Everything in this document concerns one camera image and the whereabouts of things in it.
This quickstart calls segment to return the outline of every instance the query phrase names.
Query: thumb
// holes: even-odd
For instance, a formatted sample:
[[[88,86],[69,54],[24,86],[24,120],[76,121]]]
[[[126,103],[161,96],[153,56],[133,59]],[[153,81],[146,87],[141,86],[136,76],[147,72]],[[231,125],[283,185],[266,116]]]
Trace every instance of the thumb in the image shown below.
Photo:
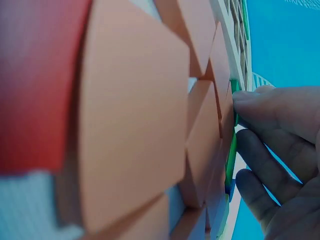
[[[235,111],[260,129],[283,129],[315,144],[320,161],[320,87],[274,88],[233,94]]]

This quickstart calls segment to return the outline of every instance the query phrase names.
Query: fingernail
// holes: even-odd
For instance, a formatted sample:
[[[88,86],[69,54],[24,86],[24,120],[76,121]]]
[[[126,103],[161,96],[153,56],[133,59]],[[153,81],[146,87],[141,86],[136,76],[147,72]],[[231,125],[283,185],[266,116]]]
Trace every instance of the fingernail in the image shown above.
[[[252,92],[252,91],[236,91],[232,95],[232,99],[233,101],[243,101],[243,100],[249,100],[249,99],[255,98],[259,95],[260,95],[259,93]]]

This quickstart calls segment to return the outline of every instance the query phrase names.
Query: blue background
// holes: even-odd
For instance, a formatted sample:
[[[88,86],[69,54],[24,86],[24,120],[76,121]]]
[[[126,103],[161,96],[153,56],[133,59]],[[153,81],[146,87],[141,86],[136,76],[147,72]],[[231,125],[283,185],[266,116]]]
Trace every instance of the blue background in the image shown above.
[[[247,0],[252,70],[276,87],[320,85],[320,11],[285,0]],[[232,240],[263,240],[241,200]]]

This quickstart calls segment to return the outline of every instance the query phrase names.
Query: hand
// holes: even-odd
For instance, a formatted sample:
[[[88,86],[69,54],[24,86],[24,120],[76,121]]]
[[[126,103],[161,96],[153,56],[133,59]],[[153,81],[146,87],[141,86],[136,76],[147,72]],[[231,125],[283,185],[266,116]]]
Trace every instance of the hand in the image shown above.
[[[236,137],[237,151],[251,169],[237,173],[236,185],[265,240],[320,240],[320,87],[265,86],[236,92],[233,105],[249,128]]]

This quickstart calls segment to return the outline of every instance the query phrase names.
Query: building block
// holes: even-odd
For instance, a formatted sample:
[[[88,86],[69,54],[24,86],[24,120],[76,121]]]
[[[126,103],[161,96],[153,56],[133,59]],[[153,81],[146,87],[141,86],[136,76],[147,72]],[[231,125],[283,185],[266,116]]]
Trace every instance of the building block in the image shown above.
[[[189,48],[161,22],[128,1],[93,2],[78,142],[57,177],[62,222],[105,229],[183,178],[188,77]]]
[[[206,72],[216,31],[208,0],[153,0],[162,22],[190,47],[190,77]]]
[[[231,79],[230,82],[231,82],[232,94],[234,94],[234,92],[240,91],[238,80]],[[236,113],[236,111],[233,111],[233,115],[234,115],[234,126],[237,126],[239,122],[239,115]]]
[[[211,176],[210,185],[205,197],[206,205],[206,228],[217,235],[220,221],[225,209],[225,162],[223,157],[222,146],[216,159],[217,164]]]
[[[110,228],[81,240],[168,240],[168,207],[168,198],[162,194]]]
[[[232,182],[234,175],[235,161],[237,154],[237,137],[235,131],[233,131],[232,142],[230,146],[229,156],[225,164],[225,185],[228,187]]]
[[[179,183],[184,204],[201,208],[221,139],[214,84],[197,81],[188,96],[186,169]]]
[[[186,205],[184,204],[178,185],[170,187],[165,193],[169,198],[169,231],[171,233],[184,214]]]
[[[178,225],[170,235],[170,240],[205,239],[206,207],[187,208]]]
[[[231,203],[232,198],[234,196],[236,187],[236,180],[232,179],[231,184],[229,186],[225,186],[225,193],[229,195],[229,202]]]
[[[231,84],[229,84],[222,119],[219,120],[220,137],[222,138],[222,151],[223,156],[225,156],[225,162],[227,161],[227,158],[229,156],[230,147],[235,131],[234,126],[234,106],[232,100]]]
[[[229,215],[229,195],[226,194],[225,195],[225,209],[224,209],[223,217],[222,217],[221,224],[220,224],[220,227],[219,227],[219,231],[218,231],[218,233],[216,235],[217,237],[220,237],[222,235],[222,233],[224,232],[225,225],[227,223],[228,215]]]
[[[90,2],[1,1],[0,174],[61,169]]]
[[[218,116],[222,118],[226,104],[226,95],[229,87],[230,67],[228,53],[225,45],[224,34],[221,23],[218,22],[216,32],[212,44],[209,63],[205,75],[199,78],[200,80],[211,80],[214,82]]]

